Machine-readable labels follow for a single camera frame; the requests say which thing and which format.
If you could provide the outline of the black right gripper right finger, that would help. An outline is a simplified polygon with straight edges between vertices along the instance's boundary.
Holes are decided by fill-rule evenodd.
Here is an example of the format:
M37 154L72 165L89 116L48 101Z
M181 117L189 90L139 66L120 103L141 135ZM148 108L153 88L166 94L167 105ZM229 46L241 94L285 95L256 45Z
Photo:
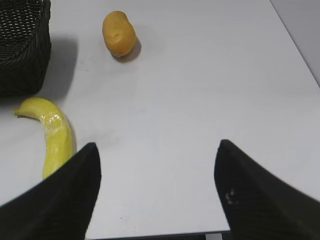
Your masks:
M215 187L234 240L318 240L320 203L223 139Z

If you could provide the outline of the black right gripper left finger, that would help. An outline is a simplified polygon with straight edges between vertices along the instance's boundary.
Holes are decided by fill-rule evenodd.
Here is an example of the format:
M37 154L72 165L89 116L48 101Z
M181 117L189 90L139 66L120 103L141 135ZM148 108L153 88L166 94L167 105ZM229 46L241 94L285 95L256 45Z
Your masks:
M101 178L99 151L90 142L51 176L0 207L0 238L85 239Z

